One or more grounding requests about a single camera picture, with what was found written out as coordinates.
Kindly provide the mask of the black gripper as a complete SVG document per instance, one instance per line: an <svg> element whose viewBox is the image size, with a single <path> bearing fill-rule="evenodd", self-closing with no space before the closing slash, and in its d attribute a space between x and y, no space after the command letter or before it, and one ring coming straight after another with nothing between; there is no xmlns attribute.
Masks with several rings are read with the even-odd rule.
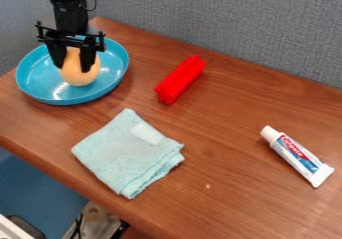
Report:
<svg viewBox="0 0 342 239"><path fill-rule="evenodd" d="M36 22L38 41L47 45L51 59L58 68L63 67L64 58L67 55L66 47L80 48L80 64L82 72L88 73L95 64L96 51L106 51L103 31L96 31L91 26L86 27L82 32L60 31L52 24ZM92 39L91 45L87 44L87 39Z"/></svg>

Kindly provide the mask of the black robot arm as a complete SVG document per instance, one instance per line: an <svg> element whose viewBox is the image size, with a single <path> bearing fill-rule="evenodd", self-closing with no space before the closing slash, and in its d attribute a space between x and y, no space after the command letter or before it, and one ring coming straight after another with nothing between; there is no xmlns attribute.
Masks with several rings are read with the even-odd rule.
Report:
<svg viewBox="0 0 342 239"><path fill-rule="evenodd" d="M78 48L80 69L88 73L95 64L96 53L106 51L103 31L96 31L88 26L90 9L87 0L50 0L54 7L55 26L47 27L36 22L38 41L47 46L50 56L58 68L64 65L67 48Z"/></svg>

